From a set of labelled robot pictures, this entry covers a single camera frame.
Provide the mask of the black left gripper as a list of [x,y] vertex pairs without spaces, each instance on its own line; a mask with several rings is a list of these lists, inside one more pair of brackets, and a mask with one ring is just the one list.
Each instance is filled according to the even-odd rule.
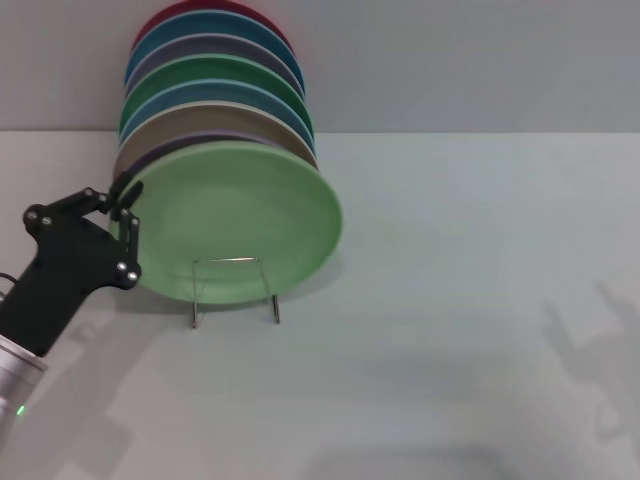
[[[123,173],[107,192],[85,187],[26,209],[22,220],[37,252],[1,302],[2,337],[44,357],[90,294],[137,284],[140,219],[132,207],[143,189]],[[94,211],[118,226],[116,239],[84,218]]]

